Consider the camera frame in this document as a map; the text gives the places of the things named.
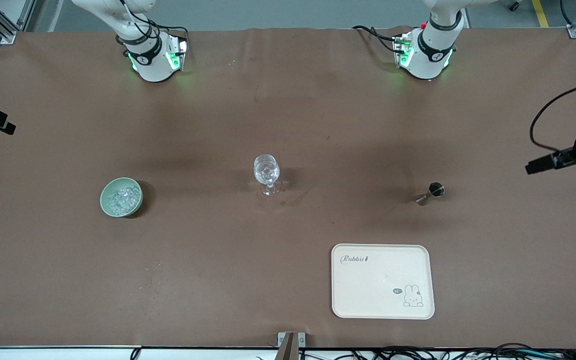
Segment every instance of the green bowl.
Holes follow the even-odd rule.
[[[133,209],[126,213],[113,212],[112,199],[110,199],[110,196],[112,196],[112,194],[116,194],[119,189],[132,187],[137,187],[137,189],[139,189],[139,201],[137,202],[137,205],[135,205]],[[101,196],[99,197],[99,205],[101,205],[101,210],[103,210],[106,215],[113,218],[127,217],[134,214],[137,210],[139,210],[139,207],[141,207],[143,202],[144,192],[142,191],[142,187],[139,186],[139,183],[130,177],[115,178],[115,180],[112,180],[103,188],[103,191],[101,191]]]

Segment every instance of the bowl of ice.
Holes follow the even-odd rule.
[[[130,177],[115,178],[103,188],[99,204],[111,217],[121,218],[134,214],[144,202],[142,187]]]

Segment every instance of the brown table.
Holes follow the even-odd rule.
[[[0,50],[0,344],[576,347],[576,168],[524,170],[531,119],[576,86],[564,29],[464,30],[432,81],[355,30],[255,29],[193,32],[153,84],[114,36]],[[576,94],[536,134],[571,146]],[[99,207],[121,176],[146,192],[131,219]],[[336,317],[339,243],[425,246],[434,317]]]

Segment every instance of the yellow line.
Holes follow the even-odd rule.
[[[534,7],[534,12],[537,13],[537,20],[539,21],[539,26],[542,28],[548,28],[548,20],[546,20],[546,15],[544,14],[544,8],[542,7],[542,2],[540,0],[532,0],[532,6]]]

